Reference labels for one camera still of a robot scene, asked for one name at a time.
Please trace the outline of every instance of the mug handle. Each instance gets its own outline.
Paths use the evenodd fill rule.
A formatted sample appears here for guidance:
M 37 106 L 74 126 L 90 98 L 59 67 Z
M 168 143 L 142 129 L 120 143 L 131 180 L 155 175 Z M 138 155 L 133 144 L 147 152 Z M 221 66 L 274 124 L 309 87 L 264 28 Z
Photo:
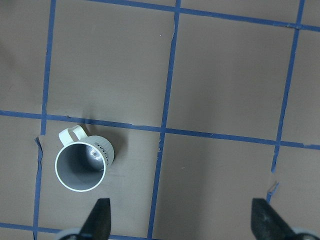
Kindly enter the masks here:
M 85 133 L 84 129 L 79 125 L 67 128 L 59 133 L 59 139 L 62 142 L 64 147 L 66 145 L 74 142 L 74 140 L 72 139 L 72 137 L 70 135 L 70 132 L 73 132 L 75 134 L 75 136 L 78 138 L 78 140 L 81 140 L 83 138 L 88 137 L 88 135 Z

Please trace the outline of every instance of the cup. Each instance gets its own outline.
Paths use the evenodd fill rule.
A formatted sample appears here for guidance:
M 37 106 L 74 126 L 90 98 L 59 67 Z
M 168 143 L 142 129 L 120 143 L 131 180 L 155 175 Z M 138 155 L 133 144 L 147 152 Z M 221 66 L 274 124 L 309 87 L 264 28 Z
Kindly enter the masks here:
M 55 159 L 59 181 L 75 192 L 96 188 L 114 161 L 111 143 L 102 136 L 87 136 L 79 125 L 63 130 L 59 138 L 63 144 Z

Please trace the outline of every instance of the black object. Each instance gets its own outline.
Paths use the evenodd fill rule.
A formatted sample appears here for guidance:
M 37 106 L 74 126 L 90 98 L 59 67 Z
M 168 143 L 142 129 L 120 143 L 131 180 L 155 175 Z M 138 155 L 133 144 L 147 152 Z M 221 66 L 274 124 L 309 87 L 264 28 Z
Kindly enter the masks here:
M 254 198 L 251 207 L 251 230 L 257 240 L 320 240 L 309 233 L 296 234 L 263 198 Z
M 60 240 L 107 240 L 110 232 L 110 199 L 100 198 L 96 201 L 79 234 L 70 234 Z

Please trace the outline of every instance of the mug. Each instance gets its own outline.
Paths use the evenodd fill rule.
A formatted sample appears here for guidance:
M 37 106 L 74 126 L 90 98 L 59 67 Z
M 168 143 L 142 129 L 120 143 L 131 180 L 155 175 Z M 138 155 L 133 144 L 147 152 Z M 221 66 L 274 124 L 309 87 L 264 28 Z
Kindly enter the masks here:
M 55 174 L 59 181 L 75 192 L 96 188 L 114 161 L 111 143 L 102 136 L 87 136 L 79 125 L 63 130 L 59 138 L 63 144 L 55 159 Z

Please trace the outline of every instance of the blue grid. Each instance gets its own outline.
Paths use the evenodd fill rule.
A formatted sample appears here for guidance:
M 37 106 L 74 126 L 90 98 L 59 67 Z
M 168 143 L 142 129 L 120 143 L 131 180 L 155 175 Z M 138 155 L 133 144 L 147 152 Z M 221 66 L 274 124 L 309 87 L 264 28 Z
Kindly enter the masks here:
M 171 48 L 170 48 L 170 57 L 169 57 L 168 74 L 167 74 L 166 91 L 165 91 L 164 104 L 163 104 L 161 127 L 132 125 L 132 124 L 123 123 L 123 122 L 113 122 L 113 121 L 105 121 L 105 120 L 97 120 L 97 119 L 87 119 L 87 118 L 68 117 L 68 116 L 47 114 L 47 102 L 48 102 L 48 92 L 49 92 L 49 79 L 50 79 L 50 66 L 51 66 L 56 0 L 51 0 L 51 3 L 50 3 L 50 15 L 49 15 L 48 36 L 47 36 L 47 53 L 46 53 L 46 58 L 45 58 L 41 114 L 0 110 L 0 115 L 1 116 L 9 116 L 9 117 L 17 117 L 17 118 L 39 119 L 39 120 L 41 120 L 41 135 L 46 134 L 47 120 L 73 122 L 73 123 L 84 123 L 84 124 L 91 124 L 91 125 L 102 125 L 102 126 L 108 126 L 108 127 L 135 129 L 135 130 L 141 130 L 141 131 L 151 131 L 151 132 L 160 133 L 160 140 L 159 140 L 159 149 L 160 150 L 157 155 L 156 169 L 155 169 L 155 174 L 154 174 L 154 184 L 153 184 L 152 201 L 151 201 L 151 207 L 150 207 L 150 217 L 149 217 L 147 238 L 133 237 L 133 236 L 120 236 L 120 235 L 111 235 L 110 238 L 115 239 L 115 240 L 152 240 L 153 239 L 152 236 L 153 236 L 154 221 L 155 221 L 156 203 L 157 203 L 161 163 L 162 163 L 162 156 L 163 156 L 164 142 L 165 142 L 166 134 L 203 137 L 203 138 L 209 138 L 209 139 L 223 139 L 223 140 L 231 140 L 231 141 L 248 142 L 248 143 L 256 143 L 256 144 L 264 144 L 264 145 L 274 146 L 274 156 L 273 156 L 272 165 L 271 165 L 271 172 L 272 173 L 274 173 L 276 170 L 276 163 L 277 163 L 277 158 L 278 158 L 280 146 L 320 150 L 320 145 L 316 145 L 316 144 L 305 145 L 305 144 L 299 143 L 299 142 L 291 142 L 291 141 L 282 141 L 281 140 L 282 128 L 284 125 L 284 118 L 285 118 L 285 113 L 286 113 L 286 108 L 287 108 L 287 103 L 288 103 L 288 96 L 289 96 L 291 79 L 292 79 L 292 74 L 293 74 L 293 69 L 294 69 L 294 64 L 295 64 L 296 50 L 297 50 L 300 30 L 320 32 L 319 26 L 311 26 L 311 25 L 301 24 L 305 0 L 300 0 L 300 2 L 299 2 L 299 8 L 298 8 L 297 18 L 296 18 L 295 23 L 283 22 L 283 21 L 273 21 L 273 20 L 266 20 L 266 19 L 261 19 L 261 18 L 245 17 L 245 16 L 238 16 L 238 15 L 231 15 L 231 14 L 182 8 L 181 7 L 181 0 L 176 0 L 175 6 L 164 6 L 164 5 L 151 4 L 151 3 L 128 1 L 128 0 L 87 0 L 87 1 L 116 4 L 116 5 L 145 8 L 145 9 L 154 9 L 154 10 L 159 10 L 159 11 L 174 12 L 174 34 L 173 34 Z M 282 99 L 282 106 L 281 106 L 281 112 L 280 112 L 280 118 L 279 118 L 279 123 L 278 123 L 276 140 L 167 128 L 167 118 L 168 118 L 168 110 L 169 110 L 169 103 L 170 103 L 170 93 L 171 93 L 171 86 L 172 86 L 172 77 L 173 77 L 173 69 L 174 69 L 174 62 L 175 62 L 175 52 L 176 52 L 180 14 L 207 16 L 207 17 L 226 19 L 226 20 L 232 20 L 232 21 L 249 22 L 249 23 L 254 23 L 254 24 L 270 25 L 270 26 L 275 26 L 275 27 L 288 27 L 288 28 L 294 29 L 294 35 L 293 35 L 292 46 L 291 46 L 291 54 L 290 54 L 290 60 L 289 60 L 289 65 L 288 65 L 288 70 L 287 70 L 287 77 L 286 77 L 285 89 L 284 89 L 284 94 L 283 94 L 283 99 Z M 38 171 L 37 171 L 37 175 L 36 175 L 35 196 L 34 196 L 33 226 L 10 224 L 10 223 L 0 223 L 0 228 L 32 231 L 35 240 L 37 240 L 38 232 L 55 234 L 60 231 L 59 229 L 38 227 L 40 191 L 41 191 L 41 175 L 42 175 L 41 159 L 42 159 L 42 150 L 41 150 L 41 146 L 39 146 Z M 266 198 L 268 201 L 271 200 L 271 197 L 275 193 L 275 191 L 277 190 L 278 186 L 279 186 L 279 183 L 277 183 L 274 190 L 267 193 Z

